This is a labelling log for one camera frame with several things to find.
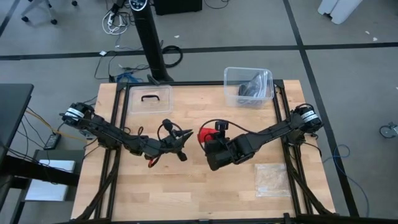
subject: white cable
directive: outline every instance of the white cable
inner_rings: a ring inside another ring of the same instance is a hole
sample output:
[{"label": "white cable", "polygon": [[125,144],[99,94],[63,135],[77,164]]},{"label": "white cable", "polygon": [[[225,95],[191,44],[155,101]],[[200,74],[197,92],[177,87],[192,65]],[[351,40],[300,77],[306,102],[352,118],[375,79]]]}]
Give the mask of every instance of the white cable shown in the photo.
[{"label": "white cable", "polygon": [[109,19],[110,19],[110,17],[112,16],[112,12],[109,11],[109,12],[102,18],[102,29],[104,30],[104,32],[105,32],[106,34],[109,34],[109,35],[120,35],[120,34],[123,34],[125,31],[127,31],[128,26],[127,26],[127,24],[124,24],[124,23],[123,23],[122,16],[120,16],[120,15],[119,15],[119,25],[118,25],[118,26],[115,26],[115,28],[112,28],[112,26],[110,26],[110,25],[107,23],[107,25],[108,25],[108,30],[109,30],[109,31],[107,31],[107,30],[105,29],[105,27],[104,27],[104,22],[105,22],[105,19],[106,19],[107,16],[109,16]]}]

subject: chair wheel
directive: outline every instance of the chair wheel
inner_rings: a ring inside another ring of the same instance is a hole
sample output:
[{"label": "chair wheel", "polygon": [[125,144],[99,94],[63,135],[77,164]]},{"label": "chair wheel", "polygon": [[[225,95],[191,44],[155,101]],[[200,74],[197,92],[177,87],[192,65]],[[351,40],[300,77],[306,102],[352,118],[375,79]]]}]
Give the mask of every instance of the chair wheel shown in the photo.
[{"label": "chair wheel", "polygon": [[26,16],[22,17],[21,19],[22,19],[22,21],[24,21],[24,22],[29,22],[29,18],[26,17]]}]

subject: black handle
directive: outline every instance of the black handle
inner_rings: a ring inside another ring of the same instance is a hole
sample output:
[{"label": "black handle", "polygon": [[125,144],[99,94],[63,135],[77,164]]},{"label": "black handle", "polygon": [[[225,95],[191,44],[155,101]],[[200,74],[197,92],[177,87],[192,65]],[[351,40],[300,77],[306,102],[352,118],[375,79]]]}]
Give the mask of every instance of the black handle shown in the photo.
[{"label": "black handle", "polygon": [[142,96],[141,97],[141,101],[144,101],[144,98],[154,98],[154,97],[156,97],[157,100],[160,101],[160,99],[159,99],[159,97],[157,95],[145,95],[145,96]]}]

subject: floor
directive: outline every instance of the floor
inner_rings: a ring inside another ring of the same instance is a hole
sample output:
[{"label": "floor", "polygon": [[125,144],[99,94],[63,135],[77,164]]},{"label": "floor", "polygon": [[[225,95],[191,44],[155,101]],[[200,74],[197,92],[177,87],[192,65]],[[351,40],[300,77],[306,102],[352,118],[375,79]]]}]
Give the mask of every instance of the floor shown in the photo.
[{"label": "floor", "polygon": [[[207,1],[222,6],[219,0]],[[398,106],[392,103],[398,96],[398,2],[364,0],[341,25],[319,15],[320,2],[231,0],[224,9],[203,5],[200,12],[155,16],[159,38],[165,45],[178,45],[188,52],[207,48],[185,53],[182,63],[169,69],[169,74],[176,81],[222,80],[225,67],[259,67],[268,68],[276,79],[300,80],[306,100],[326,111],[322,118],[327,116],[333,129],[327,136],[324,130],[319,133],[318,145],[324,159],[331,156],[328,137],[330,140],[334,134],[337,144],[351,148],[343,164],[347,174],[366,192],[370,217],[398,219],[398,197],[394,196],[398,184],[397,139],[384,139],[378,131],[390,121],[398,122]],[[58,126],[59,113],[73,102],[94,97],[99,84],[106,82],[94,78],[99,57],[93,56],[102,50],[116,50],[117,37],[106,35],[100,25],[107,12],[105,0],[79,1],[76,8],[69,1],[52,1],[56,26],[49,22],[43,6],[28,14],[31,22],[22,22],[20,13],[27,5],[26,0],[0,1],[0,82],[34,84],[30,107],[52,126]],[[292,29],[293,21],[298,32]],[[306,46],[297,47],[298,40]],[[119,45],[140,47],[134,27],[122,35]],[[165,56],[167,62],[176,58],[175,54]],[[108,75],[109,59],[102,61],[97,77]],[[132,67],[141,63],[146,63],[145,56],[119,56],[113,60],[110,72],[121,73],[118,64]],[[146,74],[139,72],[136,76],[144,78]],[[29,121],[46,140],[50,131],[35,119]],[[40,141],[32,129],[27,129],[30,138]],[[78,134],[68,127],[62,131]],[[83,145],[63,138],[59,148],[81,150]],[[12,148],[24,152],[25,139],[17,134]],[[33,155],[38,148],[29,144],[28,154]],[[341,148],[340,153],[345,155],[346,150]],[[332,161],[324,167],[336,211],[348,215]],[[350,186],[359,214],[364,217],[364,195],[354,183]],[[18,190],[10,191],[0,213],[1,223],[9,222],[18,195]],[[28,203],[20,223],[65,222],[72,205]]]}]

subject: black metal frame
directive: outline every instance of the black metal frame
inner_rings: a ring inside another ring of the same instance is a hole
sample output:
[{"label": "black metal frame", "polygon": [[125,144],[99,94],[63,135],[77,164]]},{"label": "black metal frame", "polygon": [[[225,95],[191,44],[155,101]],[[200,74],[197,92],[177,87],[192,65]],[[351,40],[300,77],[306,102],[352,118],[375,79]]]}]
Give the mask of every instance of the black metal frame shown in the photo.
[{"label": "black metal frame", "polygon": [[[163,85],[172,85],[172,86],[200,86],[200,85],[223,85],[223,81],[210,81],[210,82],[164,82],[162,83]],[[286,97],[286,92],[284,89],[284,83],[283,80],[274,80],[274,84],[280,89],[280,94],[282,95],[282,102],[284,104],[284,110],[286,117],[290,116],[290,111],[289,111],[289,105]],[[111,123],[114,124],[116,121],[116,117],[118,115],[118,106],[119,106],[119,99],[120,99],[120,94],[121,90],[125,88],[124,92],[124,101],[123,101],[123,108],[122,108],[122,113],[121,113],[121,121],[120,121],[120,128],[124,128],[125,122],[126,122],[126,115],[127,115],[127,106],[128,106],[128,100],[129,100],[129,90],[131,87],[134,86],[144,86],[144,85],[152,85],[151,83],[118,83],[117,88],[116,88],[116,96],[114,99],[114,105],[113,105],[113,112],[112,112],[112,118],[111,118]],[[280,108],[279,108],[279,102],[277,98],[277,90],[276,88],[274,89],[274,106],[275,106],[275,114],[277,117],[277,121],[282,121],[282,115],[280,113]],[[282,148],[284,152],[284,157],[285,161],[290,161],[290,151],[289,151],[289,145],[282,140]],[[298,148],[295,148],[295,158],[296,158],[296,165],[298,168],[298,174],[299,177],[303,180],[305,183],[305,176],[303,172],[303,166],[302,166],[302,161],[301,158],[298,156]],[[120,156],[121,156],[121,149],[116,150],[116,154],[114,157],[114,162],[117,162],[117,167],[119,166],[119,161],[120,161]],[[102,186],[103,181],[106,178],[106,174],[108,172],[108,166],[109,166],[109,161],[110,161],[110,151],[107,151],[105,154],[104,158],[104,165],[103,165],[103,170],[102,170],[102,175],[101,175],[101,183],[100,186]],[[111,189],[109,191],[109,202],[108,202],[108,207],[107,207],[107,212],[105,218],[112,219],[112,213],[113,213],[113,205],[114,205],[114,198],[116,195],[116,182],[117,182],[117,172],[116,171],[116,177],[113,180],[113,183],[111,185]],[[290,185],[290,191],[292,194],[292,203],[294,206],[295,214],[296,216],[302,214],[301,208],[300,208],[300,203],[299,203],[299,198],[297,194],[297,188],[295,185],[294,178],[291,175],[288,175],[289,177],[289,185]],[[305,206],[306,206],[306,211],[308,214],[312,214],[312,206],[307,198],[307,196],[303,193],[304,200],[305,200]],[[95,213],[95,218],[100,218],[101,217],[101,207],[102,207],[102,200],[97,206],[96,213]],[[128,222],[112,222],[112,223],[208,223],[210,220],[171,220],[171,221],[128,221]],[[250,218],[250,219],[230,219],[230,220],[211,220],[212,223],[290,223],[291,219],[289,217],[288,213],[284,214],[284,218]]]}]

